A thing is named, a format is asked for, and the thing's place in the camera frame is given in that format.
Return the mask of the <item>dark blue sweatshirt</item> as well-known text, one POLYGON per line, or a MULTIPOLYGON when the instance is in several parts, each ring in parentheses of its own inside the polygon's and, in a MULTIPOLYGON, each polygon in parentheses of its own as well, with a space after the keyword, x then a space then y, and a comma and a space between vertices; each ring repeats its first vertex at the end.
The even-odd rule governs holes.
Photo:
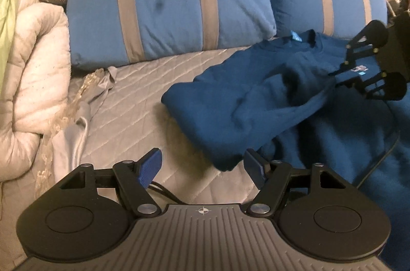
POLYGON ((391 220, 382 259, 409 269, 409 99, 366 100, 336 84, 379 72, 368 57, 341 75, 346 42, 314 31, 234 53, 161 99, 182 132, 221 171, 247 149, 296 168, 321 162, 391 220))

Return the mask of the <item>grey quilted bedspread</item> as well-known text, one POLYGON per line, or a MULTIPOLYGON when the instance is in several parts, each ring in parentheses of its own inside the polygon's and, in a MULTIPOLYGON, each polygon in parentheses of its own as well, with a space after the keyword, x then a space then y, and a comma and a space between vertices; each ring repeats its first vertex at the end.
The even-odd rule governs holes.
POLYGON ((214 168, 160 101, 173 84, 193 80, 231 54, 230 49, 211 50, 119 68, 114 87, 90 122, 82 162, 109 168, 159 148, 163 165, 155 180, 180 200, 222 204, 252 199, 257 188, 244 167, 228 172, 214 168))

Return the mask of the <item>white and green duvet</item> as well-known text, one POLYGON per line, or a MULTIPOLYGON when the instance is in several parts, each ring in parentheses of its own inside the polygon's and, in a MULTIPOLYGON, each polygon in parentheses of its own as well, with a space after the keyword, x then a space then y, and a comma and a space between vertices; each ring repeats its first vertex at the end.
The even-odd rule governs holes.
POLYGON ((67 105, 67 0, 1 0, 1 180, 25 174, 67 105))

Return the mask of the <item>left blue striped pillow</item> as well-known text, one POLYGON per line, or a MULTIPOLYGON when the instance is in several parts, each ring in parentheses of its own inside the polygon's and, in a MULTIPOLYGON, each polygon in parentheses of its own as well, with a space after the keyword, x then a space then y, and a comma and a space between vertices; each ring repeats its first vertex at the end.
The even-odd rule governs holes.
POLYGON ((270 0, 68 0, 81 70, 245 47, 276 35, 270 0))

